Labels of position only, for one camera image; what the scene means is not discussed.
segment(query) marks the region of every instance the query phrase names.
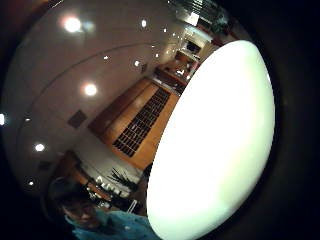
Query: blue clothing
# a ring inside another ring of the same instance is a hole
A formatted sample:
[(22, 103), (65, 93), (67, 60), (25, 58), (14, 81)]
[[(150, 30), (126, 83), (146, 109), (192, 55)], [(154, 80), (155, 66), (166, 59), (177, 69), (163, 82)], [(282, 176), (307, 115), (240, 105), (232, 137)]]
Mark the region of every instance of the blue clothing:
[(75, 229), (73, 234), (80, 240), (159, 240), (146, 217), (123, 211), (105, 213), (96, 209), (101, 224), (95, 229), (84, 229), (65, 216)]

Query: air vent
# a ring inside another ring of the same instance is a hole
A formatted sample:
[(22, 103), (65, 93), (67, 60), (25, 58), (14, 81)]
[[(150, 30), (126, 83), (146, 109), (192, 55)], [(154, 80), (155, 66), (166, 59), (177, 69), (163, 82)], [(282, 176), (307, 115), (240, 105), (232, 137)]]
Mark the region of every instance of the air vent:
[(48, 171), (52, 165), (52, 162), (41, 161), (38, 164), (38, 171)]
[(77, 129), (86, 119), (87, 116), (79, 110), (69, 119), (68, 124)]
[(114, 141), (113, 146), (127, 156), (132, 157), (159, 117), (169, 96), (170, 94), (167, 91), (159, 88)]
[(145, 73), (145, 71), (147, 71), (147, 68), (148, 68), (148, 63), (143, 64), (141, 67), (141, 74)]

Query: person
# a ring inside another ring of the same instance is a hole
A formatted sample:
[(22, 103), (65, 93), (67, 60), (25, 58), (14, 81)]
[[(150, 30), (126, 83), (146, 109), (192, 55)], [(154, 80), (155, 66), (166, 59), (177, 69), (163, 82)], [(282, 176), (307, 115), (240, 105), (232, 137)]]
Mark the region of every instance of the person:
[(71, 178), (54, 180), (49, 186), (49, 198), (74, 226), (73, 234), (80, 240), (160, 239), (146, 217), (96, 208), (86, 189)]

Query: white ceiling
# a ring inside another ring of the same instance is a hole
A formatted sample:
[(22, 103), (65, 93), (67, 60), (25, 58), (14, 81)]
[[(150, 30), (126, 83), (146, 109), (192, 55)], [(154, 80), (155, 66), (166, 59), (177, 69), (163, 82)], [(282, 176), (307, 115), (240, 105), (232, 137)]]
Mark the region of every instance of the white ceiling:
[[(69, 33), (61, 25), (69, 15), (82, 22), (80, 32)], [(145, 29), (142, 19), (147, 21)], [(88, 123), (142, 77), (135, 60), (148, 62), (150, 74), (172, 59), (175, 53), (165, 52), (179, 47), (177, 36), (183, 36), (184, 27), (161, 0), (68, 0), (50, 9), (17, 48), (4, 85), (2, 105), (8, 121), (3, 137), (21, 187), (35, 195), (43, 191), (53, 168), (40, 173), (39, 161), (56, 163)], [(97, 85), (96, 96), (83, 94), (87, 82)], [(88, 118), (75, 130), (67, 121), (79, 109)], [(45, 144), (44, 152), (34, 151), (37, 142)], [(35, 180), (32, 187), (27, 185), (30, 179)]]

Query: wooden wall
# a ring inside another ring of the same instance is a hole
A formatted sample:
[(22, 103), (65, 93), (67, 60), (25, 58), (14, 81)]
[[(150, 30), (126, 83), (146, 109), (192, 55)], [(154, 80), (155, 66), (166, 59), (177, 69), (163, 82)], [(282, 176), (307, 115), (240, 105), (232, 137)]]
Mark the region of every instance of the wooden wall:
[(89, 129), (105, 143), (106, 147), (111, 149), (120, 159), (141, 170), (148, 166), (155, 157), (161, 135), (179, 100), (177, 95), (170, 93), (158, 119), (132, 157), (122, 153), (112, 144), (160, 87), (151, 80), (143, 78), (118, 97), (89, 125)]

